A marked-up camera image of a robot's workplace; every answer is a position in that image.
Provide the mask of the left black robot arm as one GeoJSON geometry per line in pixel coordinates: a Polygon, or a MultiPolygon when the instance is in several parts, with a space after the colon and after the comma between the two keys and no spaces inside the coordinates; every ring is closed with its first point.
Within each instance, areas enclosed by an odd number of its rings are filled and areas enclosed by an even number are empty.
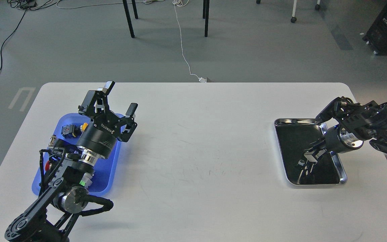
{"type": "Polygon", "coordinates": [[[124,116],[110,110],[108,95],[114,87],[87,92],[78,113],[89,123],[80,128],[64,127],[64,137],[78,138],[76,144],[52,135],[48,147],[39,150],[40,191],[38,198],[7,227],[10,242],[68,242],[69,233],[80,216],[109,211],[113,202],[88,191],[98,159],[109,158],[116,142],[127,142],[137,128],[131,103],[124,116]]]}

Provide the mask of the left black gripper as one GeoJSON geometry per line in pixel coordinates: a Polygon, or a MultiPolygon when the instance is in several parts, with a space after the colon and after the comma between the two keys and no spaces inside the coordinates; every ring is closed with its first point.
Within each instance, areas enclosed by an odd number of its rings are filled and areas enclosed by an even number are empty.
{"type": "Polygon", "coordinates": [[[131,103],[124,116],[119,117],[110,111],[107,96],[114,87],[114,81],[108,81],[103,88],[89,90],[78,113],[91,119],[87,129],[80,135],[76,146],[81,151],[97,154],[107,159],[116,141],[128,142],[137,127],[135,111],[137,103],[131,103]]]}

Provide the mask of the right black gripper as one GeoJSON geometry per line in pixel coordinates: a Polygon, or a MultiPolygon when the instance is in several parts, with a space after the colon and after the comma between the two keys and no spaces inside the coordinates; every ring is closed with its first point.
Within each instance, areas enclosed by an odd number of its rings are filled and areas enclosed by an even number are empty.
{"type": "Polygon", "coordinates": [[[364,141],[358,139],[346,128],[335,125],[327,129],[323,137],[311,143],[311,147],[304,150],[307,161],[317,163],[326,152],[347,153],[360,149],[364,141]]]}

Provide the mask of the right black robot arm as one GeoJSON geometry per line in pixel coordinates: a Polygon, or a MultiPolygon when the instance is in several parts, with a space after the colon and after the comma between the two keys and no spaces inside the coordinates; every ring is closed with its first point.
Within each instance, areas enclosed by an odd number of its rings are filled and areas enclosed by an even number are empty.
{"type": "Polygon", "coordinates": [[[358,150],[366,140],[374,149],[387,154],[387,102],[361,105],[348,97],[337,97],[316,116],[315,122],[321,124],[330,119],[338,124],[304,150],[307,161],[316,163],[326,153],[358,150]]]}

